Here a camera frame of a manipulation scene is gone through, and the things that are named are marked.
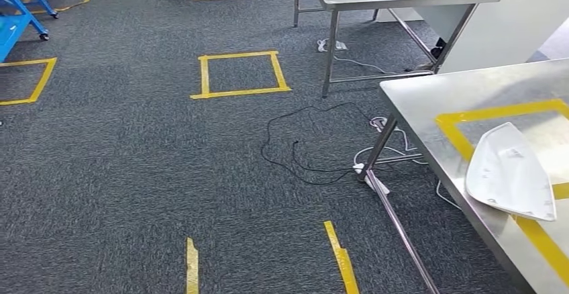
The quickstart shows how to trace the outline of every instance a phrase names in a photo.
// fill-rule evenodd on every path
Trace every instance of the power strip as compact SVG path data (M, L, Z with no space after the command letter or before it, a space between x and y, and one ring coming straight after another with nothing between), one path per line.
M364 168L364 164L358 163L358 164L354 165L353 168L356 170L356 173L360 174L362 172L362 169ZM368 177L366 177L364 180L366 181L368 186L370 188L372 188L372 190L373 190L373 186L370 183L370 179ZM379 187L381 188L381 191L383 191L383 193L385 193L386 195L388 195L390 193L389 189L387 189L387 187L381 181L379 181L379 179L377 177L375 178L375 181L377 182L377 184L379 185Z

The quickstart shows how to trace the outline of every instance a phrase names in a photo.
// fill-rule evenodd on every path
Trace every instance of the caster wheel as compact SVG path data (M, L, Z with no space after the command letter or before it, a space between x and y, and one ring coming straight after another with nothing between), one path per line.
M443 52L443 48L441 47L435 47L431 49L431 54L433 55L433 57L435 57L436 59L438 59L441 56L441 53Z

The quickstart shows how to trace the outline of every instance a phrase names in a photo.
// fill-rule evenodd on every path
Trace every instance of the metal frame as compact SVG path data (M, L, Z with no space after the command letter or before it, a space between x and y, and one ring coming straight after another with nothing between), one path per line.
M432 54L430 49L427 45L419 38L419 36L407 25L405 21L403 21L393 9L387 9L391 15L395 18L397 23L403 28L403 30L413 39L413 41L417 44L417 46L423 51L423 53L429 58L431 64L427 65L427 69L425 70L414 70L410 72L402 72L399 74L383 74L383 75L374 75L374 76L361 76L361 77L346 77L346 78L338 78L335 79L332 77L332 70L333 70L333 63L335 58L335 44L329 44L329 48L327 51L326 57L326 72L324 78L324 84L322 86L322 98L326 98L328 96L328 91L330 84L336 83L349 83L354 81L369 81L369 80L388 80L388 79L402 79L402 78L409 78L409 77L421 77L427 75L434 75L436 74L439 69L441 68L444 60L448 56L450 50L456 43L456 39L460 36L462 31L464 31L465 25L468 23L468 20L472 17L474 10L478 7L478 4L471 4L464 16L458 23L456 29L454 30L449 42L445 45L443 51L441 52L439 58L435 58ZM294 15L294 27L297 28L299 25L299 14L305 12L315 12L315 11L324 11L322 8L314 8L314 9L301 9L300 8L300 0L295 0L295 15ZM379 14L380 10L375 9L373 20L375 20ZM340 11L339 9L332 9L332 15L330 20L330 35L329 35L329 42L335 43L336 38L338 37L338 24L339 24L339 16Z
M314 7L311 9L301 9L301 0L295 0L295 21L294 27L297 28L299 26L299 14L305 12L318 12L318 11L325 11L321 7Z
M369 180L372 189L379 195L381 202L383 203L385 209L387 210L389 218L395 225L397 233L399 234L403 243L405 244L407 252L409 253L409 255L411 255L413 263L415 264L415 267L417 267L417 269L419 270L421 278L427 285L429 292L431 294L439 294L439 290L437 289L435 282L433 281L431 275L429 274L429 271L423 264L423 261L421 260L421 257L419 256L419 253L415 249L413 243L411 243L411 239L409 239L409 236L405 232L405 229L403 228L403 225L399 221L399 218L397 217L397 214L395 213L393 206L389 202L389 199L387 199L387 195L382 191L381 187L377 183L375 174L373 172L374 164L415 160L416 158L421 158L423 156L422 154L411 154L407 156L397 156L394 158L384 158L378 160L381 151L384 149L385 144L387 144L387 140L389 140L389 137L395 130L396 126L397 126L397 120L395 119L395 116L393 114L389 115L389 117L387 118L387 122L385 123L385 126L382 128L381 133L377 138L376 144L372 152L370 153L370 156L368 157L368 162L365 164L362 172L358 175L358 179L364 181L364 179L367 178Z

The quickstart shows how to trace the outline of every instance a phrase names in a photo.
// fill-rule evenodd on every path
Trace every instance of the white plastic part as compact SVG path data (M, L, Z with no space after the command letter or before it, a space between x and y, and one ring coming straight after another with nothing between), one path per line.
M364 164L363 163L358 163L356 165L353 166L353 168L356 170L356 173L360 174L362 172L362 169L364 168ZM370 188L373 189L371 183L370 183L370 179L368 177L365 178L366 183L370 186ZM378 178L375 178L375 181L377 181L377 184L379 185L379 187L381 188L381 191L383 191L383 193L385 193L386 195L389 194L389 189L387 189L387 187L381 182L379 181Z
M480 138L466 173L466 191L482 203L521 217L557 219L549 176L525 136L509 122Z

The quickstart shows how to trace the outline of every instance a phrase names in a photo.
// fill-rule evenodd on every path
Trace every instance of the cable on floor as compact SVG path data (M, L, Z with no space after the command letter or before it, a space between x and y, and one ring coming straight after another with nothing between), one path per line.
M386 123L387 123L387 118L385 118L385 117L378 116L378 117L374 117L374 118L370 119L370 125L371 125L372 127L374 127L379 133L381 133L381 131L383 130L383 127L385 127L385 124L386 124ZM414 151L414 150L417 149L417 148L412 148L412 147L409 145L409 139L407 138L407 133L405 133L404 130L402 130L402 129L396 127L396 128L394 129L394 132L400 132L400 133L403 135L403 142L405 143L405 152L410 152L410 151ZM359 163L359 162L358 162L358 157L359 157L362 153L367 152L367 151L372 150L372 149L373 149L373 147L371 147L371 148L365 148L365 149L359 151L358 153L356 153L356 155L354 156L354 165L356 165L356 164ZM395 153L400 154L400 155L407 155L406 153L401 152L400 150L396 150L396 149L390 148L390 147L388 147L388 146L385 146L384 149L390 150L390 151L395 152ZM418 161L418 160L413 160L413 162L415 162L415 163L417 163L417 164L421 164L421 165L428 165L428 163L426 163L426 162L421 162L421 161ZM451 201L451 200L449 200L448 198L444 197L444 196L440 193L440 187L441 187L441 181L439 180L439 182L437 183L437 187L435 188L435 193L437 194L437 196L438 196L439 198L443 199L445 202L451 204L451 205L454 206L455 208L457 208L457 209L459 209L460 211L462 211L462 209L460 209L460 207L459 207L458 205L456 205L453 201Z
M459 207L456 203L454 203L454 202L450 201L449 199L447 199L446 197L444 197L444 196L441 194L440 189L441 189L441 181L439 180L439 182L437 183L437 187L435 188L435 192L437 193L437 195L439 196L439 198L441 198L441 199L443 199L444 201L450 203L450 204L451 204L453 207L455 207L456 209L462 211L462 209L460 209L460 207Z
M318 51L320 52L327 52L328 50L325 48L326 47L326 43L329 41L328 38L323 39L323 40L318 40L316 41L318 43ZM371 68L375 68L376 70L379 70L382 74L386 74L386 75L394 75L395 72L391 72L391 71L385 71L377 66L374 66L373 64L364 64L363 62L358 62L352 59L343 59L343 58L338 58L336 55L334 55L334 59L338 60L338 61L347 61L347 62L352 62L354 64L360 65L360 66L364 66L364 67L371 67Z
M338 105L336 105L336 106L332 106L332 107L327 108L327 109L320 109L320 108L314 107L314 106L303 107L303 108L298 109L298 110L296 110L296 111L293 111L293 112L291 112L291 113L287 113L287 114L284 114L284 115L275 117L275 118L273 118L273 119L271 119L271 120L269 120L269 121L267 122L267 125L266 125L267 139L265 140L265 142L264 142L263 145L261 146L261 149L260 149L261 157L263 157L263 159L264 159L265 161L267 161L267 162L269 162L269 163L271 163L271 164L275 164L275 165L278 165L278 166L280 166L280 167L286 169L286 170L289 171L294 177L296 177L296 178L299 179L300 181L303 181L304 183L307 183L307 184L310 184L310 185L330 185L330 184L332 184L332 183L338 182L341 178L345 177L348 173L354 172L354 169L353 169L353 168L339 168L339 169L324 170L324 169L307 168L307 167L303 166L303 165L300 164L300 162L296 159L296 154L295 154L295 148L296 148L296 145L299 143L299 141L295 141L295 142L293 143L292 149L293 149L293 163L295 163L295 164L296 164L297 166L299 166L301 169L307 170L307 171L312 171L312 172L322 172L322 173L332 173L332 172L342 172L342 171L345 171L345 172L342 173L342 174L341 174L340 176L338 176L337 178L334 178L333 180L327 181L327 182L322 182L322 183L320 183L320 182L308 181L308 180L304 179L303 177L300 177L300 176L294 171L293 167L289 167L289 166L287 166L287 165L284 164L284 163L277 162L277 161L275 161L275 160L271 160L269 157L267 157L267 155L265 155L265 149L266 149L266 147L269 145L269 143L270 143L270 141L271 141L270 128L271 128L271 124L272 124L273 122L278 121L278 120L283 119L283 118L286 118L286 117L290 117L290 116L295 115L295 114L298 114L298 113L301 113L302 111L305 111L305 110L307 110L307 109L314 109L314 110L319 111L319 112L321 112L321 113L325 113L325 112L327 112L327 111L331 111L332 109L336 109L336 108L339 108L339 107L344 107L344 106L347 106L347 105L351 105L352 107L355 107L355 109L357 109L358 112L359 112L366 120L368 120L368 121L371 120L371 118L368 117L355 103L342 103L342 104L338 104Z

